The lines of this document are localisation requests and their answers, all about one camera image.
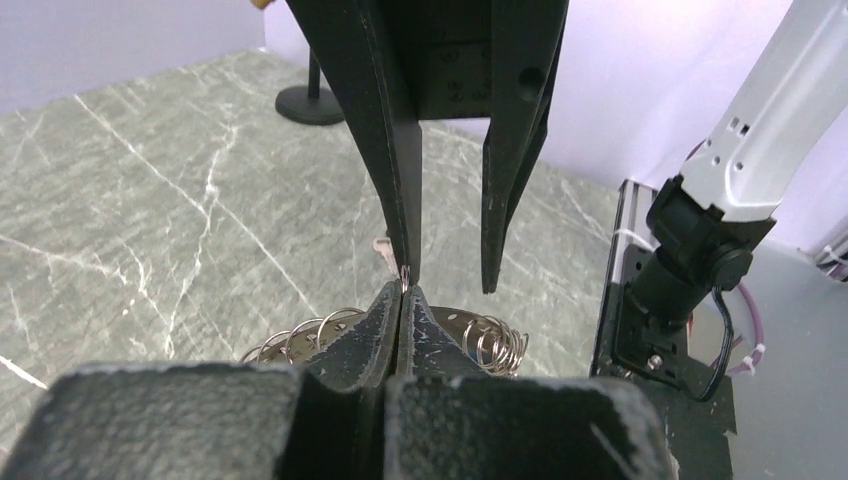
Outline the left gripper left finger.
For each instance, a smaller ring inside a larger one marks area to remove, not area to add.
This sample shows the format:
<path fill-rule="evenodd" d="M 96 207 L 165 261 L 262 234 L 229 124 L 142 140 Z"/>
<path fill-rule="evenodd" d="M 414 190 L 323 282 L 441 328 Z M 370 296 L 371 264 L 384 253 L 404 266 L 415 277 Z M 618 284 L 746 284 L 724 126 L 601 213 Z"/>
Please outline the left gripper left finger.
<path fill-rule="evenodd" d="M 388 282 L 299 365 L 89 363 L 44 393 L 5 479 L 379 479 L 402 303 Z"/>

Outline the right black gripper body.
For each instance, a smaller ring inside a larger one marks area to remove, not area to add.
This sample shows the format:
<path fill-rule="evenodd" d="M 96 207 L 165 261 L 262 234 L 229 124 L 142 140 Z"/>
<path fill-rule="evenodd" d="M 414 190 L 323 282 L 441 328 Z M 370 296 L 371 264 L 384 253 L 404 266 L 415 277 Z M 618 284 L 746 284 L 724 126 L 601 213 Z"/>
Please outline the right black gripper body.
<path fill-rule="evenodd" d="M 372 1 L 386 38 L 381 112 L 416 120 L 504 118 L 495 89 L 495 37 L 509 1 Z"/>

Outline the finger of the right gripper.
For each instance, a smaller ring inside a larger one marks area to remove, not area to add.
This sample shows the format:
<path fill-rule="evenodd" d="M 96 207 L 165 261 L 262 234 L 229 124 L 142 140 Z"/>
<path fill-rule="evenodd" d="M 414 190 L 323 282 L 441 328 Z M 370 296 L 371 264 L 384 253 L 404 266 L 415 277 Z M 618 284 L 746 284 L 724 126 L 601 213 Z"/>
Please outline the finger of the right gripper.
<path fill-rule="evenodd" d="M 289 4 L 341 106 L 377 191 L 398 271 L 421 268 L 422 131 L 375 1 Z"/>
<path fill-rule="evenodd" d="M 509 223 L 547 136 L 567 1 L 494 1 L 483 144 L 482 291 L 496 291 Z"/>

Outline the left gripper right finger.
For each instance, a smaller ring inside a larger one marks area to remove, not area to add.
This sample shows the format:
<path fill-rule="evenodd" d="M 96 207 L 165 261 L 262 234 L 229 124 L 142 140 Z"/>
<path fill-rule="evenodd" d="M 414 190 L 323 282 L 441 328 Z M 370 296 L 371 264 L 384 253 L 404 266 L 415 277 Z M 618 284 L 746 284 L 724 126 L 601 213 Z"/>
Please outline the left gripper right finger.
<path fill-rule="evenodd" d="M 662 422 L 614 378 L 486 374 L 404 295 L 397 372 L 385 387 L 388 479 L 670 479 Z"/>

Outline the metal disc with keyrings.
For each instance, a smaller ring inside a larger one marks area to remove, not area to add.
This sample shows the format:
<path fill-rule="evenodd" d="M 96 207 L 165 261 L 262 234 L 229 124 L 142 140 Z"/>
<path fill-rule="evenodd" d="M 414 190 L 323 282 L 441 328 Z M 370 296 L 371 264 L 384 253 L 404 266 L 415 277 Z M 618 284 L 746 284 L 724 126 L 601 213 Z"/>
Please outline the metal disc with keyrings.
<path fill-rule="evenodd" d="M 242 363 L 308 363 L 341 342 L 355 360 L 391 348 L 391 370 L 401 375 L 512 378 L 526 355 L 529 335 L 493 315 L 431 306 L 403 274 L 388 298 L 387 316 L 342 307 L 271 334 L 249 348 Z"/>

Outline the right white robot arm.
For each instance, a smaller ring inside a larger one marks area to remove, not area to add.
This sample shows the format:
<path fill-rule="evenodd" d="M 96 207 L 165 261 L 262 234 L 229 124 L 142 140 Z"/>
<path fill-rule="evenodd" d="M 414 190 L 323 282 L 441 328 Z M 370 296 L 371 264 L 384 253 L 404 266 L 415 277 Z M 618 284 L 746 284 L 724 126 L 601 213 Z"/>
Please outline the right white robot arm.
<path fill-rule="evenodd" d="M 354 137 L 405 287 L 421 266 L 424 120 L 486 118 L 481 278 L 497 288 L 507 230 L 547 136 L 564 1 L 293 1 Z M 812 147 L 847 104 L 847 5 L 795 1 L 722 120 L 647 214 L 658 248 L 624 290 L 621 366 L 691 393 L 670 345 L 706 296 L 748 272 Z"/>

